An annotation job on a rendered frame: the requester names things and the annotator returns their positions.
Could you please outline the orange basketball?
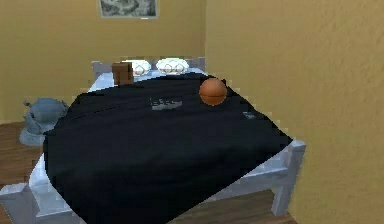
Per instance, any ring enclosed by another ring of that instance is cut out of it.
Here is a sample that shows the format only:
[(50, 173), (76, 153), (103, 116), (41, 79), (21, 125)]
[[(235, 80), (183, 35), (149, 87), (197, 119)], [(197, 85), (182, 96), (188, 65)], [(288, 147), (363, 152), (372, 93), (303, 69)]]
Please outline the orange basketball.
[(221, 104), (225, 100), (226, 95), (226, 85), (217, 78), (209, 78), (200, 85), (199, 96), (209, 106)]

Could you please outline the black bed blanket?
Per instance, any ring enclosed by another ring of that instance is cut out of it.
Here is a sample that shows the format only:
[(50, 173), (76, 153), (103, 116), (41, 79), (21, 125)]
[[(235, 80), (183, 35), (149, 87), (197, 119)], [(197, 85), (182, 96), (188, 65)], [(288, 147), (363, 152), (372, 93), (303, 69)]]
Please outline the black bed blanket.
[(167, 224), (291, 143), (233, 90), (162, 76), (79, 95), (46, 134), (53, 187), (86, 224)]

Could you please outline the white patterned pillow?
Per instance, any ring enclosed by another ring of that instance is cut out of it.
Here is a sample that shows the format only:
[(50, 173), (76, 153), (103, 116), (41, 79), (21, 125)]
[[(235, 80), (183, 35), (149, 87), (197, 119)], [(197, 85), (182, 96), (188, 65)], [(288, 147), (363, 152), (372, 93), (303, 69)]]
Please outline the white patterned pillow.
[(156, 63), (156, 68), (167, 75), (178, 75), (186, 72), (189, 64), (181, 58), (164, 58)]
[(152, 68), (151, 64), (146, 60), (126, 60), (126, 63), (132, 65), (134, 76), (146, 75)]

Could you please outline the brown box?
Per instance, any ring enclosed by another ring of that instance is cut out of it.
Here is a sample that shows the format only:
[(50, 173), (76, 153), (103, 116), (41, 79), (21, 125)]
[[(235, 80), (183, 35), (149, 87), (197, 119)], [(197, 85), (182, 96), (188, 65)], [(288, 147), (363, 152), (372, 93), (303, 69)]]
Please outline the brown box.
[(112, 73), (115, 85), (126, 85), (134, 82), (131, 62), (113, 63)]

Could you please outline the white wooden bed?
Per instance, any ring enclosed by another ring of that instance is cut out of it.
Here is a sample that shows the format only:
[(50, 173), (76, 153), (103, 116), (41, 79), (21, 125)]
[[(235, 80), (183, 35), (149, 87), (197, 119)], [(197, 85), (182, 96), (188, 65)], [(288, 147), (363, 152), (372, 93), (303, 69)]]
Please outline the white wooden bed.
[[(285, 214), (305, 148), (304, 142), (292, 141), (281, 152), (208, 200), (213, 202), (273, 189), (275, 196), (271, 211), (276, 216)], [(12, 224), (86, 224), (49, 183), (43, 159), (37, 162), (28, 182), (0, 189), (0, 204)]]

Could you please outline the framed grey wall picture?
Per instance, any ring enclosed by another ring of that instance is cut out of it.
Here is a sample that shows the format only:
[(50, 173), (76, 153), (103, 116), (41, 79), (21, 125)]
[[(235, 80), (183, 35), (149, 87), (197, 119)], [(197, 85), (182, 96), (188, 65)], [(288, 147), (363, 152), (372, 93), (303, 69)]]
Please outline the framed grey wall picture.
[(158, 17), (157, 0), (98, 0), (102, 18)]

